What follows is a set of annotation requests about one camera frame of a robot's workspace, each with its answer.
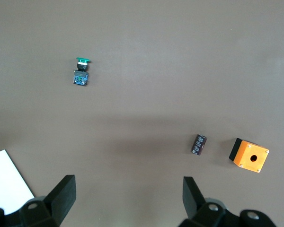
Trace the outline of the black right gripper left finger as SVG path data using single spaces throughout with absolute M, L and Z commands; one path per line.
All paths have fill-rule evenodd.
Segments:
M 75 176 L 66 175 L 47 196 L 30 199 L 8 215 L 0 208 L 0 227 L 59 227 L 75 201 Z

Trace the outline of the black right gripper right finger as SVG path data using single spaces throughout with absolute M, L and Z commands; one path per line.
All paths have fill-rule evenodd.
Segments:
M 265 213 L 258 210 L 243 210 L 232 214 L 220 200 L 205 199 L 192 177 L 183 178 L 182 200 L 187 219 L 181 227 L 275 227 Z

